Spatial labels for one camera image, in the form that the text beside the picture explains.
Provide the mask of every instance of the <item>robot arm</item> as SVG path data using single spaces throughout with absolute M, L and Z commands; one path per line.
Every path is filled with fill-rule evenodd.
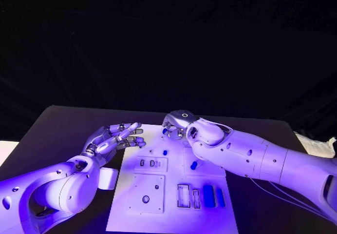
M 187 111 L 167 114 L 163 127 L 173 125 L 168 136 L 180 139 L 186 134 L 199 159 L 239 176 L 271 181 L 297 191 L 337 224 L 337 158 L 300 153 L 225 125 L 223 130 L 217 126 L 222 124 L 197 120 Z
M 101 127 L 81 155 L 0 182 L 0 234 L 45 233 L 89 205 L 96 188 L 114 189 L 118 170 L 102 168 L 118 149 L 144 146 L 140 123 Z

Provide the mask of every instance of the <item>black background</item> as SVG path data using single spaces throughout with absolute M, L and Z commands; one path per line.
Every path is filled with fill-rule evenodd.
M 50 105 L 285 120 L 336 136 L 336 1 L 0 1 L 0 137 Z

